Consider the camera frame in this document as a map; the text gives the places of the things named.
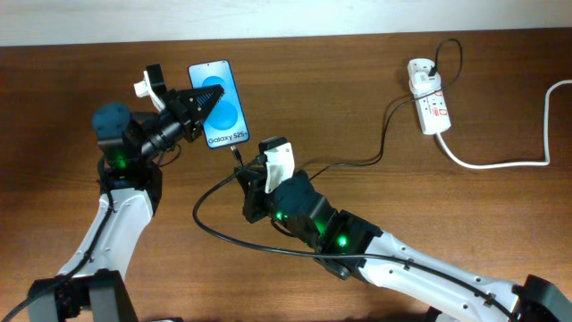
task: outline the white plastic part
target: white plastic part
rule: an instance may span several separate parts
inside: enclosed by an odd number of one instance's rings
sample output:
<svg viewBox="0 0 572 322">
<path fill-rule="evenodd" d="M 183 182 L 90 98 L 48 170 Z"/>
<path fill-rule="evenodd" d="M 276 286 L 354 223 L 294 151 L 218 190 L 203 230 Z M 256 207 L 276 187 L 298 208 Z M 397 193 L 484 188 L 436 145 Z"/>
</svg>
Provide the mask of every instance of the white plastic part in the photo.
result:
<svg viewBox="0 0 572 322">
<path fill-rule="evenodd" d="M 111 214 L 97 246 L 89 261 L 75 276 L 94 275 L 97 270 L 106 268 L 118 270 L 123 280 L 131 255 L 137 245 L 137 240 L 143 229 L 153 217 L 151 200 L 146 191 L 136 191 L 133 188 L 111 191 L 114 198 L 115 212 Z M 99 198 L 99 210 L 96 219 L 89 227 L 88 233 L 81 242 L 70 261 L 60 269 L 58 275 L 65 275 L 73 270 L 83 258 L 84 252 L 93 241 L 97 228 L 101 224 L 109 202 L 107 195 Z"/>
<path fill-rule="evenodd" d="M 572 80 L 562 80 L 557 82 L 556 84 L 552 85 L 547 91 L 546 95 L 544 96 L 544 123 L 543 123 L 543 141 L 544 141 L 544 161 L 518 161 L 518 162 L 506 162 L 500 164 L 493 164 L 493 165 L 471 165 L 466 162 L 459 160 L 455 155 L 450 151 L 449 147 L 445 143 L 445 140 L 441 136 L 439 132 L 435 133 L 441 148 L 447 156 L 450 157 L 456 164 L 464 166 L 469 169 L 475 170 L 485 170 L 485 169 L 495 169 L 495 168 L 502 168 L 502 167 L 510 167 L 510 166 L 546 166 L 549 165 L 551 162 L 551 152 L 548 147 L 548 112 L 550 108 L 550 97 L 553 90 L 561 85 L 572 84 Z"/>
<path fill-rule="evenodd" d="M 265 151 L 265 155 L 268 172 L 265 192 L 270 193 L 294 174 L 294 154 L 292 153 L 292 145 L 288 142 Z"/>
<path fill-rule="evenodd" d="M 372 240 L 367 254 L 380 254 L 396 258 L 410 258 L 424 265 L 471 284 L 479 290 L 493 294 L 502 306 L 512 311 L 518 297 L 512 292 L 513 283 L 469 273 L 414 250 L 391 233 L 384 232 Z M 381 259 L 368 259 L 359 269 L 367 282 L 403 292 L 463 322 L 506 322 L 508 318 L 497 308 L 488 306 L 482 297 L 437 275 Z"/>
<path fill-rule="evenodd" d="M 429 77 L 433 66 L 433 61 L 425 58 L 412 59 L 408 64 L 409 89 L 413 96 L 418 98 L 435 91 L 433 95 L 415 102 L 421 130 L 425 135 L 434 135 L 450 128 L 449 111 L 443 93 L 439 90 L 441 75 L 437 72 Z"/>
<path fill-rule="evenodd" d="M 133 84 L 133 87 L 135 88 L 135 95 L 137 95 L 137 97 L 145 97 L 149 95 L 151 97 L 151 101 L 153 102 L 155 108 L 159 112 L 163 111 L 165 108 L 164 102 L 161 98 L 157 96 L 157 94 L 155 94 L 155 92 L 149 85 L 151 84 L 151 82 L 149 81 L 149 75 L 147 74 L 147 71 L 143 71 L 143 77 L 144 78 L 142 81 Z"/>
</svg>

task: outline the power strip switch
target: power strip switch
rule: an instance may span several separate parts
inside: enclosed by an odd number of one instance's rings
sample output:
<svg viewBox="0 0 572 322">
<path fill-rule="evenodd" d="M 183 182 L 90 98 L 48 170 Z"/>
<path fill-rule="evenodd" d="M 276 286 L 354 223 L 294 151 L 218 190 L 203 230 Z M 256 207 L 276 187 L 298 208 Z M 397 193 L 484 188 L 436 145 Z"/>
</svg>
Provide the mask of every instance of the power strip switch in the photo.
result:
<svg viewBox="0 0 572 322">
<path fill-rule="evenodd" d="M 438 72 L 429 77 L 429 71 L 433 66 L 434 62 L 426 58 L 409 61 L 409 89 L 414 98 L 422 97 L 441 88 L 441 75 Z M 416 100 L 415 105 L 423 134 L 434 135 L 450 128 L 449 111 L 447 111 L 442 91 L 439 90 L 429 97 Z"/>
</svg>

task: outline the power strip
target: power strip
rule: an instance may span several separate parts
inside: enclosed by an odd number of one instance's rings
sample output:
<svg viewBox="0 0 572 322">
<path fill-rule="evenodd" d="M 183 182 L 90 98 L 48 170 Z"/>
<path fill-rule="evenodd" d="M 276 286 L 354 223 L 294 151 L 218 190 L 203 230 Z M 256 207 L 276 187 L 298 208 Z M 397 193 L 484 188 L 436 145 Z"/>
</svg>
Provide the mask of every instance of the power strip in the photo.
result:
<svg viewBox="0 0 572 322">
<path fill-rule="evenodd" d="M 409 61 L 409 89 L 415 98 L 441 88 L 441 75 L 437 72 L 434 76 L 429 76 L 433 66 L 434 62 L 426 58 Z M 442 91 L 436 91 L 429 97 L 416 100 L 415 105 L 423 134 L 434 135 L 450 128 L 449 111 Z"/>
</svg>

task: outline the wood grain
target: wood grain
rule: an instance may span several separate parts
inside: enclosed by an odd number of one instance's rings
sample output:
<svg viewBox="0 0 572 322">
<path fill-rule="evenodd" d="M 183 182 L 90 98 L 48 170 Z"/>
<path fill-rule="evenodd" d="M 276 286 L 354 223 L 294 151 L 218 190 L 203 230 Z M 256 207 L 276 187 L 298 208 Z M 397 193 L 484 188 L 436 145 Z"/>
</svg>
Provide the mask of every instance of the wood grain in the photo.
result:
<svg viewBox="0 0 572 322">
<path fill-rule="evenodd" d="M 340 158 L 374 156 L 383 116 L 408 96 L 408 59 L 433 56 L 449 37 L 465 48 L 463 74 L 445 93 L 450 148 L 481 164 L 542 159 L 544 93 L 572 78 L 570 29 L 0 48 L 0 315 L 80 244 L 97 209 L 101 152 L 91 116 L 109 101 L 153 110 L 132 89 L 146 65 L 160 63 L 168 86 L 183 89 L 188 65 L 229 59 L 252 136 L 242 155 L 250 159 L 260 140 L 283 135 L 299 168 L 313 173 Z M 442 54 L 446 81 L 458 56 L 454 47 Z M 570 106 L 571 88 L 554 91 L 548 167 L 461 168 L 421 134 L 411 106 L 392 121 L 381 164 L 332 170 L 315 188 L 336 208 L 437 258 L 518 283 L 539 275 L 572 297 Z M 235 161 L 202 141 L 183 147 L 164 169 L 161 205 L 127 274 L 139 318 L 332 321 L 426 310 L 390 290 L 338 281 L 312 260 L 240 249 L 201 232 L 194 202 Z M 248 224 L 242 199 L 231 183 L 200 215 L 251 242 L 303 248 L 266 221 Z"/>
</svg>

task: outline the thin black wire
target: thin black wire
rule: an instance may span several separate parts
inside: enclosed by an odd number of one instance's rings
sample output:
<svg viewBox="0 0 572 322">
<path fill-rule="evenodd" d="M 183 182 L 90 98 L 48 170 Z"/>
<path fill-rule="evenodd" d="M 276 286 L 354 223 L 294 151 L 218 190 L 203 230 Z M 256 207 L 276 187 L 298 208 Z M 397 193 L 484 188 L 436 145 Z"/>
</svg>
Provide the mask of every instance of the thin black wire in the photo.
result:
<svg viewBox="0 0 572 322">
<path fill-rule="evenodd" d="M 276 224 L 276 221 L 273 218 L 270 219 L 270 225 L 272 225 L 272 227 L 274 227 L 274 229 L 277 230 L 278 233 L 281 233 L 288 237 L 296 237 L 296 235 L 294 235 L 293 233 L 283 230 L 278 224 Z"/>
<path fill-rule="evenodd" d="M 197 204 L 195 204 L 195 207 L 193 208 L 193 219 L 195 220 L 195 223 L 198 225 L 199 228 L 201 228 L 202 230 L 204 230 L 207 233 L 210 233 L 214 237 L 222 239 L 223 241 L 230 242 L 230 243 L 233 243 L 235 245 L 246 247 L 246 248 L 249 248 L 252 250 L 261 250 L 261 251 L 267 251 L 267 252 L 271 252 L 271 253 L 290 255 L 290 256 L 298 256 L 298 257 L 304 257 L 304 258 L 322 258 L 322 259 L 370 258 L 370 259 L 380 259 L 380 260 L 387 260 L 387 261 L 390 261 L 393 263 L 398 263 L 398 264 L 403 265 L 404 267 L 413 267 L 413 268 L 422 270 L 426 273 L 439 276 L 440 278 L 443 278 L 447 281 L 450 281 L 454 284 L 457 284 L 457 285 L 469 290 L 474 295 L 486 299 L 487 303 L 490 303 L 495 308 L 499 309 L 505 316 L 507 316 L 507 318 L 510 321 L 517 322 L 517 318 L 507 308 L 505 308 L 502 304 L 500 304 L 498 301 L 496 301 L 491 295 L 487 294 L 486 292 L 483 292 L 483 291 L 479 290 L 478 288 L 474 287 L 473 285 L 468 284 L 464 281 L 461 281 L 454 276 L 445 274 L 441 271 L 435 270 L 435 269 L 430 268 L 430 267 L 426 267 L 426 266 L 417 264 L 417 263 L 415 263 L 413 261 L 409 261 L 407 259 L 395 258 L 393 256 L 385 256 L 385 255 L 378 255 L 378 254 L 316 254 L 316 253 L 308 252 L 308 251 L 284 250 L 284 249 L 275 248 L 275 247 L 258 245 L 258 244 L 250 243 L 247 241 L 241 241 L 241 240 L 238 240 L 238 239 L 233 238 L 231 236 L 225 235 L 223 233 L 219 233 L 216 230 L 214 230 L 214 229 L 208 227 L 207 225 L 203 224 L 198 219 L 198 209 L 200 208 L 201 204 L 206 200 L 206 198 L 208 198 L 208 196 L 210 196 L 215 191 L 217 191 L 218 189 L 223 187 L 226 183 L 232 181 L 240 173 L 249 169 L 252 165 L 255 165 L 258 163 L 259 163 L 258 159 L 255 159 L 254 161 L 250 162 L 249 164 L 241 167 L 241 169 L 239 169 L 236 173 L 231 174 L 226 179 L 217 183 L 213 188 L 211 188 L 203 196 L 201 196 L 201 198 L 198 199 Z"/>
<path fill-rule="evenodd" d="M 98 169 L 101 170 L 101 167 L 104 165 L 104 159 L 101 158 L 101 160 L 99 160 L 99 163 L 97 164 Z M 91 244 L 89 244 L 88 250 L 86 250 L 86 252 L 83 254 L 83 258 L 80 260 L 80 263 L 78 263 L 78 265 L 72 269 L 68 274 L 64 275 L 61 279 L 59 279 L 56 282 L 53 282 L 52 284 L 46 286 L 45 288 L 37 291 L 36 293 L 28 296 L 26 298 L 26 300 L 22 301 L 20 304 L 18 304 L 15 308 L 13 308 L 3 319 L 2 322 L 9 322 L 10 320 L 12 320 L 18 313 L 20 313 L 23 309 L 25 309 L 26 307 L 28 307 L 33 301 L 39 299 L 40 297 L 44 296 L 47 292 L 51 292 L 53 290 L 55 290 L 56 288 L 64 285 L 65 283 L 67 283 L 70 279 L 72 279 L 72 277 L 74 275 L 76 275 L 87 263 L 88 261 L 91 260 L 91 255 L 93 253 L 93 250 L 96 248 L 97 246 L 97 241 L 99 240 L 99 237 L 101 236 L 101 233 L 104 231 L 105 228 L 105 224 L 107 223 L 107 221 L 109 220 L 109 217 L 111 216 L 111 214 L 115 211 L 114 210 L 114 198 L 111 195 L 111 192 L 107 189 L 107 186 L 105 185 L 104 179 L 100 178 L 100 185 L 101 188 L 104 190 L 105 194 L 107 195 L 107 200 L 109 201 L 109 204 L 107 206 L 107 210 L 105 212 L 105 216 L 103 218 L 103 220 L 101 221 L 101 224 L 99 224 L 99 227 L 96 230 L 96 233 L 93 237 L 93 240 L 91 241 Z"/>
<path fill-rule="evenodd" d="M 395 107 L 393 109 L 393 111 L 391 111 L 389 117 L 387 118 L 387 122 L 385 122 L 385 125 L 383 126 L 383 131 L 382 131 L 382 143 L 379 149 L 379 152 L 377 153 L 375 159 L 371 162 L 366 162 L 366 163 L 351 163 L 351 162 L 337 162 L 337 163 L 333 163 L 331 165 L 328 165 L 326 167 L 324 167 L 322 170 L 318 171 L 316 174 L 312 175 L 310 177 L 310 181 L 312 181 L 314 178 L 316 178 L 318 175 L 334 168 L 334 167 L 338 167 L 338 166 L 369 166 L 369 165 L 375 165 L 378 162 L 380 162 L 383 158 L 383 152 L 385 150 L 385 135 L 387 134 L 387 129 L 390 125 L 390 121 L 391 118 L 393 117 L 393 114 L 395 114 L 395 112 L 399 111 L 403 106 L 414 103 L 415 101 L 422 99 L 422 98 L 426 98 L 426 97 L 430 97 L 431 95 L 439 92 L 439 91 L 443 91 L 445 89 L 447 89 L 449 86 L 453 85 L 457 80 L 458 77 L 461 74 L 461 71 L 463 70 L 463 46 L 461 46 L 461 43 L 454 39 L 454 38 L 449 38 L 449 39 L 445 39 L 441 42 L 441 44 L 439 44 L 439 46 L 437 47 L 437 52 L 436 55 L 439 55 L 439 50 L 441 49 L 441 46 L 444 45 L 445 43 L 448 42 L 454 42 L 458 45 L 458 53 L 459 53 L 459 64 L 458 64 L 458 71 L 457 71 L 457 75 L 455 75 L 455 78 L 453 78 L 452 81 L 450 81 L 447 85 L 442 86 L 440 89 L 437 89 L 429 94 L 425 94 L 423 96 L 417 97 L 417 98 L 413 98 L 410 99 L 409 101 L 405 101 L 401 104 L 399 104 L 397 107 Z"/>
<path fill-rule="evenodd" d="M 169 162 L 167 162 L 166 164 L 162 165 L 162 163 L 163 163 L 163 158 L 164 158 L 164 156 L 165 156 L 165 154 L 166 154 L 165 151 L 162 152 L 162 153 L 161 153 L 161 156 L 159 157 L 159 160 L 157 161 L 157 166 L 158 166 L 158 167 L 164 167 L 164 166 L 166 166 L 166 165 L 170 165 L 171 163 L 173 163 L 176 159 L 178 159 L 178 158 L 181 156 L 181 154 L 182 154 L 181 144 L 177 143 L 175 146 L 176 146 L 177 149 L 178 149 L 177 155 L 176 155 L 173 159 L 171 159 L 171 161 L 169 161 Z"/>
</svg>

